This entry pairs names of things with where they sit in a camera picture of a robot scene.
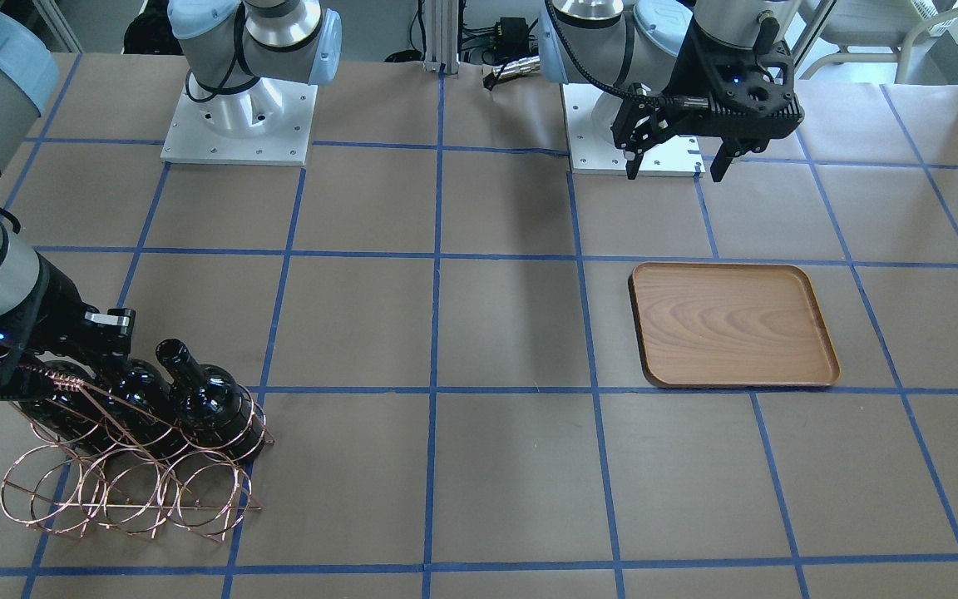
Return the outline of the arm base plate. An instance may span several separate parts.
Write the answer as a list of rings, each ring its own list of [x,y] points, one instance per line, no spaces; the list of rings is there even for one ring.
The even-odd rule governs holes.
[[[571,170],[575,174],[624,175],[626,156],[613,144],[611,126],[619,98],[591,84],[562,84]],[[644,153],[639,177],[692,177],[704,173],[694,136],[678,136]]]
[[[187,76],[160,158],[206,166],[307,163],[319,87],[261,78],[236,94],[212,95]]]

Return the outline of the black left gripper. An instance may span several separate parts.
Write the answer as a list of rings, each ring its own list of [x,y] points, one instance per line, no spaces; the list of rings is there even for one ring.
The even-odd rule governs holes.
[[[762,152],[768,141],[798,129],[803,107],[780,24],[755,26],[744,47],[733,47],[691,22],[663,91],[654,97],[626,92],[610,132],[624,151],[628,181],[638,178],[644,152],[672,136],[722,139],[709,170],[719,183],[742,153]]]

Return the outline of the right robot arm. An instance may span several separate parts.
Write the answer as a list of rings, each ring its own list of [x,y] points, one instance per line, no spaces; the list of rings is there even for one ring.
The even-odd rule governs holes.
[[[189,75],[162,151],[168,163],[304,166],[316,88],[341,63],[341,15],[317,1],[171,1]],[[0,179],[58,83],[58,65],[29,29],[0,12]],[[101,312],[20,236],[0,208],[0,401],[48,398],[38,354],[100,378],[128,364],[136,315]]]

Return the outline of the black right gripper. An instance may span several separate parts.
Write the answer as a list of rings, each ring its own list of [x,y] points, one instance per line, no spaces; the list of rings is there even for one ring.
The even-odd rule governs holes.
[[[34,290],[0,315],[0,401],[33,401],[51,385],[33,372],[38,355],[66,356],[110,378],[126,370],[136,311],[100,312],[85,304],[72,280],[45,258],[39,259]]]

